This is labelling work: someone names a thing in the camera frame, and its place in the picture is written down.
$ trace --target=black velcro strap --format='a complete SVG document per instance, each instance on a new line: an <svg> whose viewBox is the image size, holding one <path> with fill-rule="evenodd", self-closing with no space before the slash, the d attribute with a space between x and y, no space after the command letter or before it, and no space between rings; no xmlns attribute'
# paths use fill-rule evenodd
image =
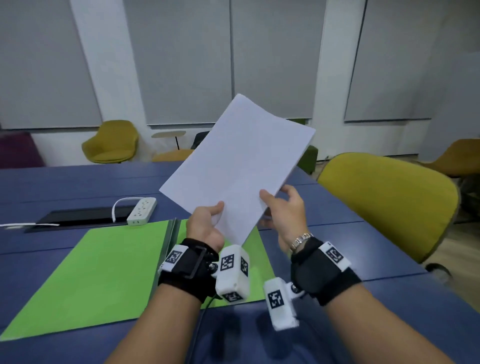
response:
<svg viewBox="0 0 480 364"><path fill-rule="evenodd" d="M195 239L184 239L181 245L188 249L176 263L172 272L162 271L158 284L168 284L197 297L200 302L215 296L216 280L208 270L208 264L218 261L218 253L209 245Z"/></svg>
<svg viewBox="0 0 480 364"><path fill-rule="evenodd" d="M322 241L310 238L300 252L292 255L291 277L293 284L325 306L361 280L350 268L342 272L319 249L322 244Z"/></svg>

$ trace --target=silver watch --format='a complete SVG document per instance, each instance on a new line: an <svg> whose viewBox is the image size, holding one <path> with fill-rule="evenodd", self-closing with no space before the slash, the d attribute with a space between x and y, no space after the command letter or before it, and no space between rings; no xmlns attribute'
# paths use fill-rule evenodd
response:
<svg viewBox="0 0 480 364"><path fill-rule="evenodd" d="M290 246L290 250L292 251L292 253L294 253L297 250L297 248L300 246L300 244L302 244L303 242L305 242L306 240L308 240L312 237L313 237L313 235L308 232L308 233L302 234L298 238L296 238L293 241L292 245Z"/></svg>

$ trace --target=wooden floor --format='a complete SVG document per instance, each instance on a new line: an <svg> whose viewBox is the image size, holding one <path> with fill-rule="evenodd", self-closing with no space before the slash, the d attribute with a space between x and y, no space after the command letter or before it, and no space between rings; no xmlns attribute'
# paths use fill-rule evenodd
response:
<svg viewBox="0 0 480 364"><path fill-rule="evenodd" d="M397 159L414 162L416 156ZM314 179L318 178L326 163L317 163L312 174ZM427 263L446 267L453 276L447 285L480 312L480 223L454 224Z"/></svg>

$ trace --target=yellow chair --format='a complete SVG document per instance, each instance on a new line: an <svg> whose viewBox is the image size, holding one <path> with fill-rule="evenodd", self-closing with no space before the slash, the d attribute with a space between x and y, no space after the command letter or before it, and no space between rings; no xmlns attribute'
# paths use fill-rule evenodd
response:
<svg viewBox="0 0 480 364"><path fill-rule="evenodd" d="M179 149L153 156L152 162L184 161L193 153L193 149Z"/></svg>
<svg viewBox="0 0 480 364"><path fill-rule="evenodd" d="M82 144L82 150L91 162L121 163L135 156L137 144L138 132L130 121L110 120Z"/></svg>
<svg viewBox="0 0 480 364"><path fill-rule="evenodd" d="M467 177L480 173L480 139L458 139L434 162L421 162L424 167L449 177Z"/></svg>
<svg viewBox="0 0 480 364"><path fill-rule="evenodd" d="M458 211L448 177L388 157L340 154L318 182L418 263L436 250Z"/></svg>

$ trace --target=electrical socket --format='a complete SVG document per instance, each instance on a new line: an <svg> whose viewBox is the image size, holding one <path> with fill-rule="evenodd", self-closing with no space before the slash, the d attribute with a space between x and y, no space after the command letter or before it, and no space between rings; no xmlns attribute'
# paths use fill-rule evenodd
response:
<svg viewBox="0 0 480 364"><path fill-rule="evenodd" d="M127 217L127 224L131 226L145 225L156 206L155 197L145 197L138 201L133 211Z"/></svg>

